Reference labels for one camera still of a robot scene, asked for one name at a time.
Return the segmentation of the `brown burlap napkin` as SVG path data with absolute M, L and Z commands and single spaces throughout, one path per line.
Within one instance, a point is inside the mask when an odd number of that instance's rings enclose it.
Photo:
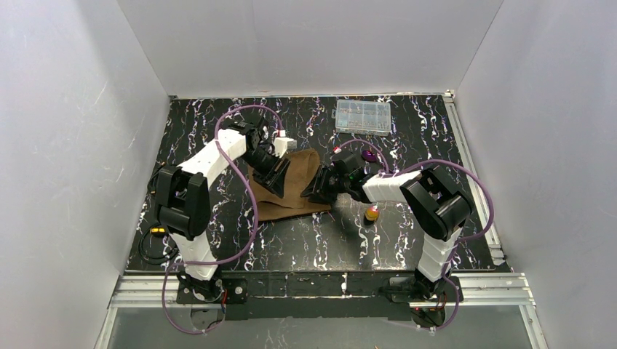
M 321 157 L 313 149 L 287 153 L 290 166 L 284 179 L 284 196 L 282 198 L 266 190 L 252 178 L 253 168 L 249 168 L 249 183 L 257 201 L 258 221 L 268 222 L 289 217 L 303 216 L 332 209 L 330 204 L 312 203 L 301 193 L 311 182 L 321 164 Z

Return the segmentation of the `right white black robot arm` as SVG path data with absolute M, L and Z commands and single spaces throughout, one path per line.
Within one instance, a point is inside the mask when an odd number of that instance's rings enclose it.
M 419 171 L 386 174 L 365 170 L 362 159 L 348 151 L 321 165 L 301 196 L 317 204 L 332 204 L 347 193 L 365 204 L 407 204 L 424 233 L 423 249 L 410 285 L 411 297 L 429 299 L 441 294 L 450 270 L 450 258 L 466 221 L 474 211 L 472 200 L 439 164 Z

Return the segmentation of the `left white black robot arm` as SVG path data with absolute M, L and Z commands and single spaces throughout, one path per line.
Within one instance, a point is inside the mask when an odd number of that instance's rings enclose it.
M 215 272 L 220 262 L 212 253 L 206 233 L 212 214 L 210 187 L 228 168 L 238 171 L 234 161 L 252 167 L 253 180 L 281 198 L 290 161 L 284 157 L 295 140 L 283 130 L 276 133 L 274 149 L 267 150 L 262 121 L 225 120 L 215 128 L 215 138 L 204 149 L 179 165 L 167 165 L 159 174 L 155 190 L 155 216 L 175 242 L 184 271 L 178 278 L 189 288 L 206 295 L 222 283 Z

